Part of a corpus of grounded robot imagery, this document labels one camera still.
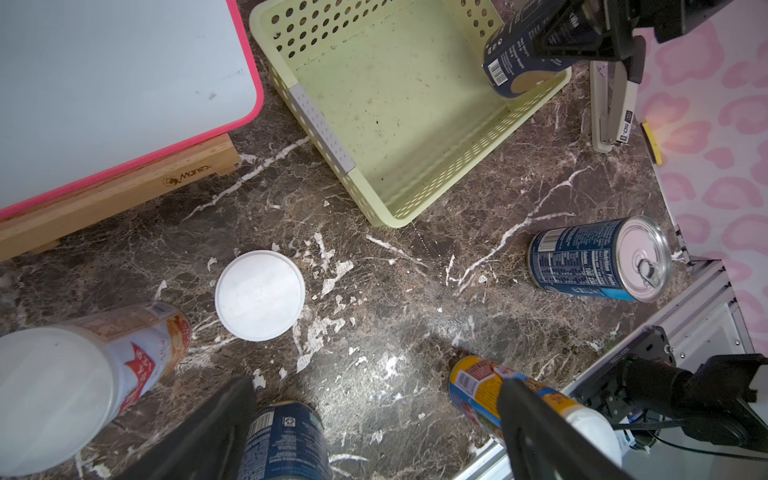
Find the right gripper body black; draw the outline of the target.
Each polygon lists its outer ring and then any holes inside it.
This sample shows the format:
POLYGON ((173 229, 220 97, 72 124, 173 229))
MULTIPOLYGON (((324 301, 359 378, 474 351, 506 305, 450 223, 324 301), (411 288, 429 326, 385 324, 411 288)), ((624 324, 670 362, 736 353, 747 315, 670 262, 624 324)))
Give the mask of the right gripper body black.
POLYGON ((605 38, 597 60, 624 60, 633 53, 633 32, 651 28, 655 40, 665 43, 691 33, 729 5, 731 0, 599 1, 598 18, 605 38))

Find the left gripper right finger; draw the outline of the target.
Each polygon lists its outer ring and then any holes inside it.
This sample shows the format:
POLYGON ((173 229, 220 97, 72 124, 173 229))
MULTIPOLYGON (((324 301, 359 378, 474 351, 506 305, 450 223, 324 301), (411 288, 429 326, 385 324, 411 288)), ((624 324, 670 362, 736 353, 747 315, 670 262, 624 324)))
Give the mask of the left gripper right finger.
POLYGON ((497 411, 516 479, 630 477, 518 379, 502 381, 497 411))

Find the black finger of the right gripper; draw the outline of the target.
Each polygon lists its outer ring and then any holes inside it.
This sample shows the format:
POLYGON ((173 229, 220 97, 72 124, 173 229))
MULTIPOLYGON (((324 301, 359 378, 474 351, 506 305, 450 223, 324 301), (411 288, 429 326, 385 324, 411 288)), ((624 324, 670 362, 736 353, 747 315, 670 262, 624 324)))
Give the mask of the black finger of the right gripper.
POLYGON ((564 1, 534 37, 542 58, 582 58, 600 46, 600 2, 564 1))

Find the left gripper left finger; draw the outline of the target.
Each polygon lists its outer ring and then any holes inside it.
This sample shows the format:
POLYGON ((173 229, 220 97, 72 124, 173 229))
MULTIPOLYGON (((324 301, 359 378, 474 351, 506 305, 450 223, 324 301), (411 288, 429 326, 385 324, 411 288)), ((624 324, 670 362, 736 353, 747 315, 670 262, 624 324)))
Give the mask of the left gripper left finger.
POLYGON ((255 409, 251 380, 233 379, 119 477, 235 479, 255 409))

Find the dark navy tin can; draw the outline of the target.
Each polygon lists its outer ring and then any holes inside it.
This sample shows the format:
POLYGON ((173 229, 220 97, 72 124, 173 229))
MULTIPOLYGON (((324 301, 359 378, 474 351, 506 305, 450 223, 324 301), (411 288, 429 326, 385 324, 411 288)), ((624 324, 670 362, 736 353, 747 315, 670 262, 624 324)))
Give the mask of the dark navy tin can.
MULTIPOLYGON (((539 57, 533 48, 534 37, 562 4, 530 1, 486 42, 483 70, 497 94, 516 98, 575 63, 573 59, 539 57)), ((600 20, 600 37, 603 30, 600 20)))

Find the grey black stapler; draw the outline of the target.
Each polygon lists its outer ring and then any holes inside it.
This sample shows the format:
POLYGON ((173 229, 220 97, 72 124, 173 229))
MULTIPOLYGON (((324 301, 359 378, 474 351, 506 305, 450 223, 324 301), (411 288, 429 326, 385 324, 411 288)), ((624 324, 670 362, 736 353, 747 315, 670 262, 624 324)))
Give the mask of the grey black stapler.
POLYGON ((645 38, 634 36, 632 55, 627 59, 590 63, 592 146, 596 152, 607 154, 629 141, 645 61, 645 38))

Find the blue tin can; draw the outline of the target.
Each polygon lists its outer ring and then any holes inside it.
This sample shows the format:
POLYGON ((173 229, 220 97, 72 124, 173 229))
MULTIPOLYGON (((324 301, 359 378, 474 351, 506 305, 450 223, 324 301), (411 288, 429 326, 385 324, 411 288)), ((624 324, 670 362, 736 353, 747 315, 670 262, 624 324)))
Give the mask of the blue tin can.
POLYGON ((332 479, 324 427, 317 413, 298 401, 261 409, 248 431, 237 478, 332 479))
POLYGON ((661 228, 645 216, 541 231, 526 261, 542 290, 643 303, 662 294, 672 263, 661 228))

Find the yellow can white lid spoon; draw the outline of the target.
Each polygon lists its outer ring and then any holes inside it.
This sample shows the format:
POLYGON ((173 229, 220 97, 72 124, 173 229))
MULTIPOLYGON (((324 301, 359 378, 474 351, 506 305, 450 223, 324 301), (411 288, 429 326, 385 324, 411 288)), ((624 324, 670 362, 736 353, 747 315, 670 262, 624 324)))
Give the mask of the yellow can white lid spoon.
POLYGON ((454 405, 501 442, 517 479, 625 479, 619 441, 598 411, 477 356, 449 377, 454 405))

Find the small yellow white-lid can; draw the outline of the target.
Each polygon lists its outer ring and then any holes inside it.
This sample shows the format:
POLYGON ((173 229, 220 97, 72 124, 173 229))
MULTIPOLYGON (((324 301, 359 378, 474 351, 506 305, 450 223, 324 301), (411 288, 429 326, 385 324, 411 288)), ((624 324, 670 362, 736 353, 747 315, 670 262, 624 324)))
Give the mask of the small yellow white-lid can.
POLYGON ((294 326, 305 296, 304 278, 292 260, 278 252, 256 250, 227 265, 214 298, 218 319, 232 335, 264 342, 294 326))

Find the red white lidded can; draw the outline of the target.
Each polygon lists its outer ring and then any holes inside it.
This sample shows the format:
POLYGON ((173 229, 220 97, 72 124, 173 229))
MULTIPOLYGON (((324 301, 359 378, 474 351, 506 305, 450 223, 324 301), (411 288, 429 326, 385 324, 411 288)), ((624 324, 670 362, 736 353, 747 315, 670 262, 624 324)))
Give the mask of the red white lidded can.
POLYGON ((1 473, 52 468, 169 375, 191 327, 175 306, 138 304, 1 339, 1 473))

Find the green plastic basket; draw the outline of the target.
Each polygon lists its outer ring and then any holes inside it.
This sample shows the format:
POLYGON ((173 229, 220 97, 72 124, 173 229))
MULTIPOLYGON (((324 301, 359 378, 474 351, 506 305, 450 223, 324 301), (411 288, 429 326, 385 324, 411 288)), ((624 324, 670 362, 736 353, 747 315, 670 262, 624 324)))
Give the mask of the green plastic basket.
POLYGON ((271 81, 368 221, 420 215, 558 94, 515 99, 482 69, 488 1, 265 1, 250 31, 271 81))

